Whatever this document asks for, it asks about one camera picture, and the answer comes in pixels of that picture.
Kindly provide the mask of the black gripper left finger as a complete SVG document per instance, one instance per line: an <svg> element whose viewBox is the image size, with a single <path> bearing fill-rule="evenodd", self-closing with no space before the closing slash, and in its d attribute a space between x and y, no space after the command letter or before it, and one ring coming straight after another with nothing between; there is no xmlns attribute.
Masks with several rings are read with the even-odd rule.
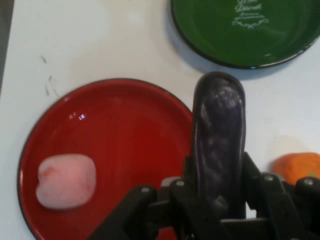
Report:
<svg viewBox="0 0 320 240"><path fill-rule="evenodd" d="M157 191L134 187L89 235L90 240L154 240L172 227L178 240L222 240L224 227L194 191L195 165L184 159L182 178Z"/></svg>

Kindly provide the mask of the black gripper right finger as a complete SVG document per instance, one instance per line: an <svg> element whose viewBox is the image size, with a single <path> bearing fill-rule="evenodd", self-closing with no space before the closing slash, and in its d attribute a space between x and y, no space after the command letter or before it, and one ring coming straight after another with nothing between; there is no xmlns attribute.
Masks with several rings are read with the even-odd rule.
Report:
<svg viewBox="0 0 320 240"><path fill-rule="evenodd" d="M318 240L320 180L300 178L292 185L270 172L260 172L248 153L243 156L243 192L256 218L242 230L245 240Z"/></svg>

